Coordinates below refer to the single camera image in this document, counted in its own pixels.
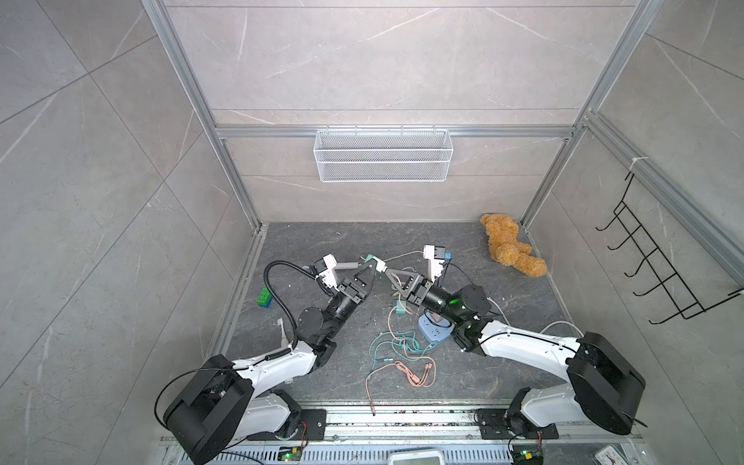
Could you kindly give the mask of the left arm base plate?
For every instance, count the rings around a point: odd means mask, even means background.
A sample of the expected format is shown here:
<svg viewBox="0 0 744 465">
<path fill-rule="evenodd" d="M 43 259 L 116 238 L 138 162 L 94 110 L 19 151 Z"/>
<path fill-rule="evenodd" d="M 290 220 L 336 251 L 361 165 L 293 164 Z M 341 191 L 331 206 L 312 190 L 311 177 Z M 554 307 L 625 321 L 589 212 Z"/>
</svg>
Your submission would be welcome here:
<svg viewBox="0 0 744 465">
<path fill-rule="evenodd" d="M 286 440 L 323 441 L 326 428 L 327 410 L 306 409 L 292 412 L 288 420 L 275 432 L 275 436 Z"/>
</svg>

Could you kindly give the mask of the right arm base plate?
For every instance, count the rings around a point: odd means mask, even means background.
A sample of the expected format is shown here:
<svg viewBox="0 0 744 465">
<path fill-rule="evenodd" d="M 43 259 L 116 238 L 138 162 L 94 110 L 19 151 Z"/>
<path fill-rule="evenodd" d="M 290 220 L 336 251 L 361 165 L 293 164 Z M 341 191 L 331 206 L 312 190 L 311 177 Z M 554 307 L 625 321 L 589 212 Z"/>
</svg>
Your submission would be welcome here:
<svg viewBox="0 0 744 465">
<path fill-rule="evenodd" d="M 559 433 L 555 424 L 535 426 L 519 413 L 508 409 L 477 409 L 474 420 L 484 440 L 508 440 L 513 436 L 528 440 L 556 440 Z"/>
</svg>

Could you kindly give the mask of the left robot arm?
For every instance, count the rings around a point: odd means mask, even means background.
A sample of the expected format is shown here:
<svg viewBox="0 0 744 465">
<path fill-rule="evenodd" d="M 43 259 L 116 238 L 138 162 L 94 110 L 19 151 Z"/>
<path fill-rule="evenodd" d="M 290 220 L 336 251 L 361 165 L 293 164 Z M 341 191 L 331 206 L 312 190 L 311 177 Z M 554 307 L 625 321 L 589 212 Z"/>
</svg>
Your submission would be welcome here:
<svg viewBox="0 0 744 465">
<path fill-rule="evenodd" d="M 247 360 L 216 355 L 189 371 L 189 383 L 160 422 L 193 463 L 208 463 L 230 444 L 257 434 L 286 439 L 296 435 L 300 405 L 281 384 L 327 363 L 336 348 L 335 336 L 385 267 L 379 258 L 369 257 L 353 277 L 337 285 L 326 307 L 308 307 L 300 319 L 292 319 L 293 340 L 286 347 Z"/>
</svg>

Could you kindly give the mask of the green charger plug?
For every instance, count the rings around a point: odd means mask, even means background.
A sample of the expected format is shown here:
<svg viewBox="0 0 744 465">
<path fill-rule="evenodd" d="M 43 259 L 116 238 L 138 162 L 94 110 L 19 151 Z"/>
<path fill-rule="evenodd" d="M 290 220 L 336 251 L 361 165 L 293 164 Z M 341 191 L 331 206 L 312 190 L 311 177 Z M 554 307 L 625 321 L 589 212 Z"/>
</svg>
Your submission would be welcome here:
<svg viewBox="0 0 744 465">
<path fill-rule="evenodd" d="M 384 273 L 388 268 L 385 261 L 372 254 L 367 255 L 367 257 L 364 259 L 364 263 L 366 265 L 372 263 L 374 265 L 375 271 L 379 273 Z"/>
</svg>

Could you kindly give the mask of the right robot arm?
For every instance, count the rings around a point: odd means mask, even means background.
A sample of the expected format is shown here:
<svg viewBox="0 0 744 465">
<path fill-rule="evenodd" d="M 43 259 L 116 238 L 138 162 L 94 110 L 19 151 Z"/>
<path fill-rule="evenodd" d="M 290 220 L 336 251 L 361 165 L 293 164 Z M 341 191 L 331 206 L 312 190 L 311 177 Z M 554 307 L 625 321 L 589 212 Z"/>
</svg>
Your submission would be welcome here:
<svg viewBox="0 0 744 465">
<path fill-rule="evenodd" d="M 406 302 L 448 321 L 463 352 L 515 360 L 561 379 L 552 388 L 518 391 L 503 419 L 511 433 L 532 438 L 554 424 L 593 422 L 628 435 L 637 424 L 645 379 L 599 333 L 575 338 L 518 329 L 490 317 L 481 286 L 449 293 L 416 272 L 386 269 L 385 275 Z"/>
</svg>

